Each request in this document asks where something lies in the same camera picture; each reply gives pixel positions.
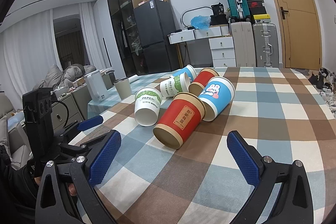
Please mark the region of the left hand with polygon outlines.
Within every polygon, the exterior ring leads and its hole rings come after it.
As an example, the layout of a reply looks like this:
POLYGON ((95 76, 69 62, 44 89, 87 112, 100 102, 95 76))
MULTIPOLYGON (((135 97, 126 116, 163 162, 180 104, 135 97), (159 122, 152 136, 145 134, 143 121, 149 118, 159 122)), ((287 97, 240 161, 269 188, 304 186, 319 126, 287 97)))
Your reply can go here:
MULTIPOLYGON (((34 180, 35 182, 40 185, 41 184, 41 177, 35 177, 34 180)), ((74 186, 74 184, 69 184, 68 185, 68 191, 70 193, 71 196, 76 196, 77 195, 77 191, 76 191, 76 188, 74 186)))

